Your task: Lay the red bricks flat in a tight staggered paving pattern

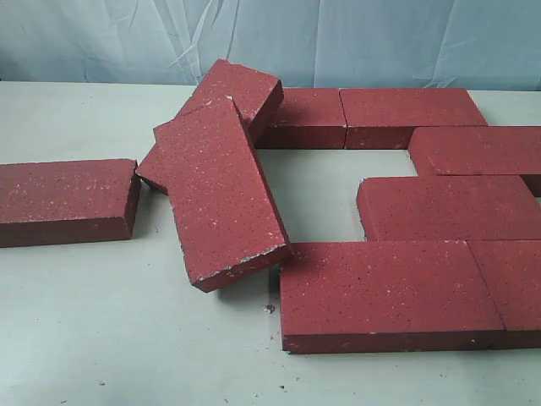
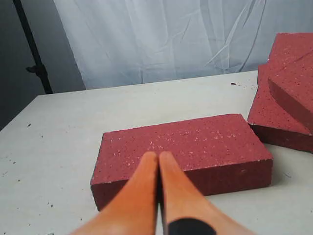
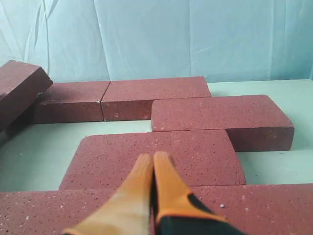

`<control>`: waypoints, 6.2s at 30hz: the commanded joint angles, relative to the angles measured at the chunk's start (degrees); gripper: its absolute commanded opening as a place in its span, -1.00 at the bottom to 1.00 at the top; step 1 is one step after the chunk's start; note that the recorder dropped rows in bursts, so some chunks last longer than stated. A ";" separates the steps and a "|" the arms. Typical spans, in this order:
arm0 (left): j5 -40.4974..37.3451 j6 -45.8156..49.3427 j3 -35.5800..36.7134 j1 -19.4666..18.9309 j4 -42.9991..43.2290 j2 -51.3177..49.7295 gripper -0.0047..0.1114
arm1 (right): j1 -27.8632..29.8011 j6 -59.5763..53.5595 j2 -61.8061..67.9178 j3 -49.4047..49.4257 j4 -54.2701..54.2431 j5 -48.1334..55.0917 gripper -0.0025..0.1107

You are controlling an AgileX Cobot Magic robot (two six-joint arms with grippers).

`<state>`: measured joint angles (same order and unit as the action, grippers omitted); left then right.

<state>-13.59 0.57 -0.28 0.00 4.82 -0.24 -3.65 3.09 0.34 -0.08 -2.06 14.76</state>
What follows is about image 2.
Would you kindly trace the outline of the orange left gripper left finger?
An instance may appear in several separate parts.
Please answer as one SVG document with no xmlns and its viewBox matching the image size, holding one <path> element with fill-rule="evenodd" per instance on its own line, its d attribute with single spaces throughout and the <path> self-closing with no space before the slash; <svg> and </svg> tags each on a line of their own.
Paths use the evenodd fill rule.
<svg viewBox="0 0 313 235">
<path fill-rule="evenodd" d="M 132 177 L 101 212 L 73 235 L 154 235 L 157 221 L 157 155 L 146 152 Z"/>
</svg>

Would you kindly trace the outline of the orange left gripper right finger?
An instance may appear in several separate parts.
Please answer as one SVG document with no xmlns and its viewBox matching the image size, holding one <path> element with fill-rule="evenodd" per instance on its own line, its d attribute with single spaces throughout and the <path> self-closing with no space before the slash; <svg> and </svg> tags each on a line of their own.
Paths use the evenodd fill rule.
<svg viewBox="0 0 313 235">
<path fill-rule="evenodd" d="M 161 152 L 159 167 L 165 235 L 254 234 L 208 201 L 180 169 L 171 152 Z"/>
</svg>

